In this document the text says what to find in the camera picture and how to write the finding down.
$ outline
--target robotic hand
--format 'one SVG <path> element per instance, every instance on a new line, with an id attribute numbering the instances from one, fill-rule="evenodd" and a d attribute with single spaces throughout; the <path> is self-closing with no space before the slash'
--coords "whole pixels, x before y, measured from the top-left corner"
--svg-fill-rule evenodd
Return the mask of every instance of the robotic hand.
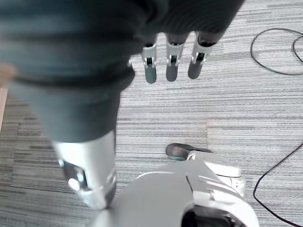
<path id="1" fill-rule="evenodd" d="M 90 227 L 258 227 L 241 170 L 208 149 L 170 144 L 176 162 L 125 187 Z"/>
<path id="2" fill-rule="evenodd" d="M 30 104 L 53 142 L 69 186 L 91 208 L 103 210 L 114 198 L 116 116 L 120 93 L 134 77 L 130 56 L 142 53 L 146 80 L 154 83 L 155 40 L 157 33 L 165 32 L 166 77 L 168 81 L 174 81 L 184 42 L 188 33 L 195 31 L 196 41 L 188 70 L 189 77 L 195 79 L 213 45 L 222 37 L 242 2 L 243 0 L 1 1 L 0 71 L 5 78 L 10 79 L 10 92 Z M 181 213 L 189 210 L 211 217 L 218 214 L 215 203 L 219 200 L 231 199 L 223 202 L 226 204 L 232 204 L 232 200 L 245 204 L 240 192 L 226 186 L 226 181 L 213 174 L 209 168 L 211 167 L 203 162 L 198 164 L 195 160 L 180 162 L 178 167 L 176 164 L 160 168 L 157 174 L 141 176 L 123 190 L 111 207 L 117 207 L 117 212 L 126 212 L 125 206 L 131 203 L 124 203 L 124 200 L 130 201 L 132 198 L 126 198 L 130 195 L 129 191 L 132 195 L 135 195 L 132 190 L 139 190 L 141 194 L 150 193 L 147 188 L 141 188 L 142 183 L 149 180 L 154 182 L 154 187 L 163 183 L 162 188 L 167 187 L 170 192 L 175 192 L 171 196 L 178 196 L 175 201 L 180 199 L 180 206 L 176 206 L 175 210 L 174 204 L 165 204 L 165 212 L 171 209 L 174 215 L 154 213 L 153 215 L 162 215 L 159 220 L 164 220 L 165 217 L 167 220 L 178 219 Z M 205 194 L 198 194 L 201 199 L 209 200 L 209 204 L 199 207 L 196 212 L 195 207 L 199 206 L 195 199 L 197 192 L 204 191 Z M 168 192 L 166 190 L 163 196 L 167 196 Z M 138 201 L 138 198 L 135 200 L 138 209 L 143 204 L 148 206 L 144 203 L 148 200 L 141 198 L 142 201 Z M 142 210 L 146 220 L 151 220 L 151 217 L 157 219 L 149 214 L 149 210 Z M 242 215 L 246 217 L 251 214 L 255 217 L 252 213 L 250 210 Z M 119 226 L 117 223 L 123 220 L 120 214 L 114 217 L 110 210 L 103 210 L 101 214 L 102 220 L 108 219 L 108 224 L 104 222 L 104 226 Z M 229 219 L 234 220 L 233 226 L 257 226 L 256 220 L 249 224 L 241 221 L 238 213 L 231 214 Z M 177 221 L 164 223 L 173 226 Z"/>

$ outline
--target dark gray sleeve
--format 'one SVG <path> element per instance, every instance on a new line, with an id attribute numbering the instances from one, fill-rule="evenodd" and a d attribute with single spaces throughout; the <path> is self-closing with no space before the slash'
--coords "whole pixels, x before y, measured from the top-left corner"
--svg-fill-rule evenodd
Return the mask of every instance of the dark gray sleeve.
<path id="1" fill-rule="evenodd" d="M 157 4 L 0 2 L 0 62 L 18 72 L 9 90 L 30 104 L 50 139 L 83 142 L 115 128 L 120 92 L 134 77 L 129 57 L 143 46 L 134 34 Z"/>

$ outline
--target black cable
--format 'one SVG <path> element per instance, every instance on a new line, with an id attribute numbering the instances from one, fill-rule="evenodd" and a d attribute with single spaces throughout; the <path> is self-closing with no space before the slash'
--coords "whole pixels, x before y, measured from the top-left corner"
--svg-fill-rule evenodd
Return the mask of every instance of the black cable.
<path id="1" fill-rule="evenodd" d="M 277 71 L 277 70 L 273 70 L 271 69 L 270 67 L 267 67 L 265 65 L 263 65 L 262 63 L 260 63 L 254 56 L 254 53 L 253 53 L 253 45 L 256 41 L 256 39 L 263 33 L 267 32 L 267 31 L 270 31 L 270 30 L 282 30 L 282 31 L 287 31 L 287 32 L 291 32 L 291 33 L 296 33 L 296 34 L 299 34 L 300 37 L 296 38 L 294 41 L 293 41 L 293 52 L 295 54 L 295 56 L 297 57 L 297 59 L 303 63 L 303 60 L 300 58 L 300 56 L 298 55 L 296 49 L 295 49 L 295 44 L 296 42 L 303 38 L 303 33 L 301 32 L 298 32 L 298 31 L 295 31 L 295 30 L 291 30 L 291 29 L 287 29 L 287 28 L 270 28 L 270 29 L 267 29 L 267 30 L 264 30 L 262 32 L 260 32 L 259 34 L 256 35 L 256 37 L 252 40 L 251 42 L 251 46 L 250 46 L 250 54 L 251 54 L 251 57 L 253 58 L 253 60 L 258 64 L 260 65 L 261 67 L 269 70 L 269 71 L 272 71 L 272 72 L 276 72 L 276 73 L 279 73 L 279 74 L 283 74 L 283 75 L 290 75 L 290 76 L 298 76 L 298 75 L 303 75 L 303 73 L 285 73 L 285 72 L 280 72 L 280 71 Z M 270 208 L 268 208 L 266 205 L 264 205 L 257 197 L 256 197 L 256 191 L 257 191 L 257 188 L 261 182 L 261 180 L 267 175 L 269 174 L 271 171 L 273 171 L 274 169 L 276 169 L 278 166 L 280 166 L 283 162 L 285 162 L 290 156 L 292 156 L 294 153 L 296 153 L 298 150 L 300 150 L 301 148 L 303 147 L 303 143 L 297 147 L 297 149 L 295 149 L 293 152 L 291 152 L 289 155 L 287 155 L 285 158 L 283 158 L 278 164 L 276 164 L 274 167 L 272 167 L 270 170 L 268 170 L 266 173 L 264 173 L 257 181 L 256 183 L 256 186 L 255 186 L 255 189 L 254 189 L 254 192 L 253 192 L 253 196 L 255 198 L 255 200 L 262 206 L 264 207 L 269 213 L 271 213 L 273 216 L 275 216 L 277 219 L 291 225 L 291 226 L 295 226 L 295 227 L 303 227 L 303 226 L 300 226 L 294 222 L 291 222 L 291 221 L 288 221 L 282 217 L 280 217 L 279 215 L 277 215 L 275 212 L 273 212 Z"/>
<path id="2" fill-rule="evenodd" d="M 283 158 L 278 164 L 276 164 L 274 167 L 272 167 L 270 170 L 268 170 L 266 173 L 264 173 L 257 181 L 254 192 L 253 192 L 253 196 L 255 198 L 255 200 L 262 206 L 264 207 L 269 213 L 271 213 L 273 216 L 275 216 L 277 219 L 291 225 L 291 226 L 296 226 L 296 227 L 302 227 L 294 222 L 288 221 L 282 217 L 280 217 L 279 215 L 277 215 L 275 212 L 273 212 L 270 208 L 268 208 L 267 206 L 265 206 L 257 197 L 256 197 L 256 191 L 257 188 L 259 186 L 259 183 L 261 182 L 261 180 L 267 175 L 269 174 L 271 171 L 273 171 L 274 169 L 276 169 L 278 166 L 280 166 L 285 160 L 287 160 L 290 156 L 292 156 L 294 153 L 296 153 L 298 150 L 300 150 L 303 147 L 303 143 L 298 146 L 293 152 L 291 152 L 289 155 L 287 155 L 285 158 Z"/>
<path id="3" fill-rule="evenodd" d="M 298 53 L 297 53 L 297 51 L 296 51 L 296 49 L 295 49 L 295 44 L 296 44 L 296 42 L 297 42 L 299 39 L 303 38 L 303 33 L 298 32 L 298 31 L 295 31 L 295 30 L 292 30 L 292 29 L 287 29 L 287 28 L 270 28 L 270 29 L 264 30 L 264 31 L 260 32 L 259 34 L 257 34 L 256 37 L 252 40 L 251 46 L 250 46 L 250 55 L 251 55 L 251 57 L 253 58 L 253 60 L 254 60 L 258 65 L 260 65 L 260 66 L 262 66 L 263 68 L 265 68 L 265 69 L 267 69 L 267 70 L 269 70 L 269 71 L 272 71 L 272 72 L 276 72 L 276 73 L 283 74 L 283 75 L 289 75 L 289 76 L 303 75 L 303 72 L 302 72 L 302 73 L 287 73 L 287 72 L 280 72 L 280 71 L 277 71 L 277 70 L 273 70 L 273 69 L 271 69 L 270 67 L 267 67 L 267 66 L 263 65 L 261 62 L 259 62 L 259 61 L 256 59 L 256 57 L 255 57 L 255 55 L 254 55 L 254 52 L 253 52 L 253 45 L 254 45 L 256 39 L 257 39 L 261 34 L 263 34 L 263 33 L 265 33 L 265 32 L 268 32 L 268 31 L 271 31 L 271 30 L 282 30 L 282 31 L 287 31 L 287 32 L 296 33 L 296 34 L 299 34 L 299 35 L 300 35 L 300 37 L 298 37 L 297 39 L 295 39 L 295 40 L 293 41 L 293 52 L 294 52 L 295 56 L 297 57 L 297 59 L 298 59 L 300 62 L 303 63 L 303 60 L 299 57 L 299 55 L 298 55 Z"/>

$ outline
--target gray carpet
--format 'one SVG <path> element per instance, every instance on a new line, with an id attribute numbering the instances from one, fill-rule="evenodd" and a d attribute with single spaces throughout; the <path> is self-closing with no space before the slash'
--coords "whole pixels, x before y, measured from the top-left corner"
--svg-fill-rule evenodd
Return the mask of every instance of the gray carpet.
<path id="1" fill-rule="evenodd" d="M 158 79 L 137 76 L 123 93 L 117 124 L 118 190 L 139 174 L 168 162 L 165 147 L 182 142 L 205 147 L 235 162 L 247 178 L 247 201 L 261 226 L 288 226 L 252 198 L 257 179 L 303 140 L 303 76 L 259 67 L 250 43 L 262 30 L 303 27 L 301 0 L 247 0 L 205 63 L 190 80 L 187 68 L 193 34 L 186 44 L 177 81 L 165 79 L 165 39 L 160 35 Z M 291 53 L 296 35 L 269 32 L 256 42 L 256 55 L 278 70 L 303 72 Z M 303 56 L 303 40 L 298 48 Z M 260 185 L 258 196 L 279 215 L 303 225 L 303 150 Z M 9 96 L 0 134 L 0 226 L 84 227 L 95 215 L 67 187 L 53 149 L 27 105 Z"/>

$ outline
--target silver metal cylinder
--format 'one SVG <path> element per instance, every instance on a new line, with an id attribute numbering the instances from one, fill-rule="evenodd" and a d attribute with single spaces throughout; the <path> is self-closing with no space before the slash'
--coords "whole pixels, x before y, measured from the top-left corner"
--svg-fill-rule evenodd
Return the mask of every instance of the silver metal cylinder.
<path id="1" fill-rule="evenodd" d="M 115 133 L 81 143 L 53 141 L 69 186 L 95 210 L 106 208 L 116 191 Z"/>

